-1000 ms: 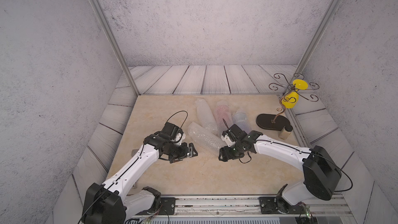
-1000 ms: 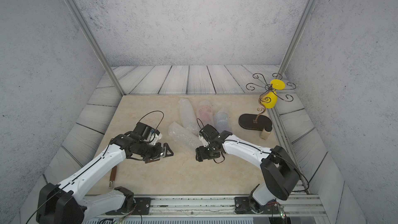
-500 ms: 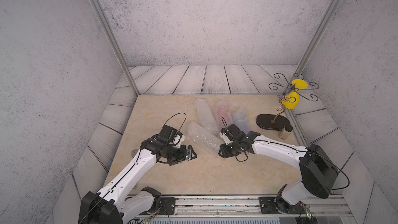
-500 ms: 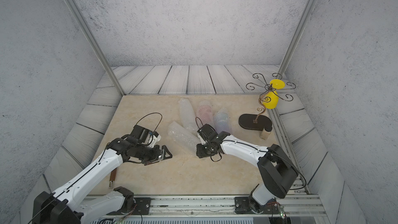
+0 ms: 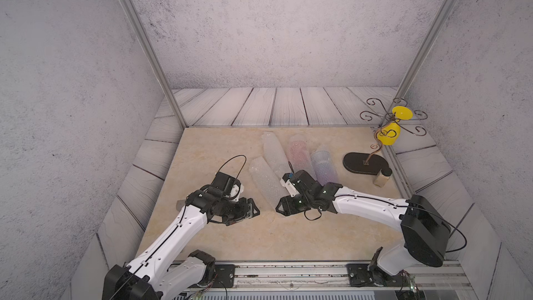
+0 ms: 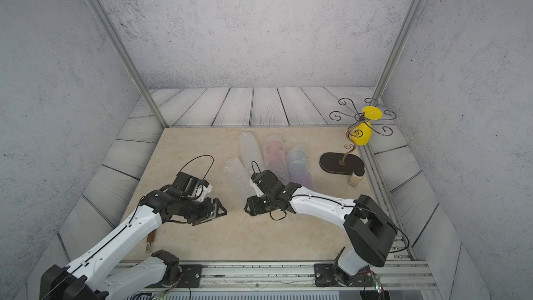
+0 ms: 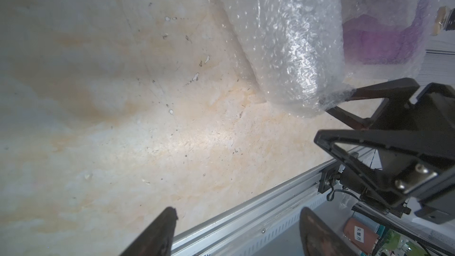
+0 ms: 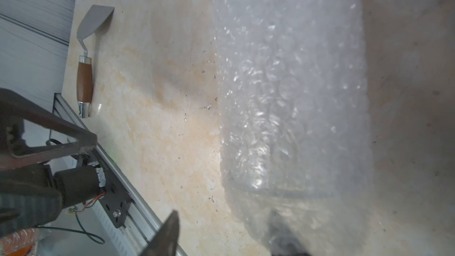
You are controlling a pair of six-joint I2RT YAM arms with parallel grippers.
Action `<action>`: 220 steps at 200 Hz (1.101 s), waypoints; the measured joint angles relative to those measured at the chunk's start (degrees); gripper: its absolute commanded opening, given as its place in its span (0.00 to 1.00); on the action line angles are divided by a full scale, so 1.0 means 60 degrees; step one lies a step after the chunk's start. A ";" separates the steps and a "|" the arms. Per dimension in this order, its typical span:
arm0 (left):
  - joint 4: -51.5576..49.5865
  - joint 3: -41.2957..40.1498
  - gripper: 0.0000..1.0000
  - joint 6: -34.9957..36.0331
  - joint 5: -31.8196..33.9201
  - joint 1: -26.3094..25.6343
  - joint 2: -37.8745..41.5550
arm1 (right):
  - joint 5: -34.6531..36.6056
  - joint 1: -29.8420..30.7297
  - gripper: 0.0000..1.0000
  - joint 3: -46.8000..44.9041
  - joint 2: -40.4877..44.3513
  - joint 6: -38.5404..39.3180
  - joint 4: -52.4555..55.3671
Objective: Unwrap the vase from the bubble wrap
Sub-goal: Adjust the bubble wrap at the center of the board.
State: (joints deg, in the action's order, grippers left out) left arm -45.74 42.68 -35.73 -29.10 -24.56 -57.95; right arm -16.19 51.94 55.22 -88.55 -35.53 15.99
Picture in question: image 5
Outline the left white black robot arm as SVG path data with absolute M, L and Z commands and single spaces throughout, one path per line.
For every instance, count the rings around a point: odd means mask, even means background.
M 252 198 L 231 200 L 221 190 L 204 186 L 188 195 L 169 227 L 137 258 L 123 267 L 115 265 L 104 279 L 103 299 L 173 299 L 191 286 L 215 284 L 216 259 L 197 249 L 172 268 L 187 243 L 212 218 L 231 226 L 260 215 Z

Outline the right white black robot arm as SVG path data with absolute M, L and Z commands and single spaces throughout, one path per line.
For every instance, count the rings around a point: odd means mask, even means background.
M 376 250 L 368 270 L 395 276 L 417 263 L 440 268 L 445 261 L 451 228 L 424 197 L 393 199 L 366 194 L 339 183 L 322 186 L 305 170 L 286 173 L 280 184 L 287 195 L 279 199 L 276 212 L 286 217 L 316 210 L 355 215 L 384 224 L 402 234 L 402 239 Z

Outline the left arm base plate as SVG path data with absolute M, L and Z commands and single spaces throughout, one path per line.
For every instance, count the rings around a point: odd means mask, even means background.
M 236 266 L 233 264 L 216 264 L 213 272 L 212 288 L 230 289 L 235 284 Z

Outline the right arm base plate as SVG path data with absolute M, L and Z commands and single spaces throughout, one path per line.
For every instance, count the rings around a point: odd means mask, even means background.
M 398 273 L 390 276 L 381 269 L 369 270 L 368 265 L 362 263 L 350 263 L 346 265 L 349 286 L 354 288 L 363 287 L 391 287 L 400 288 L 405 285 L 405 277 Z

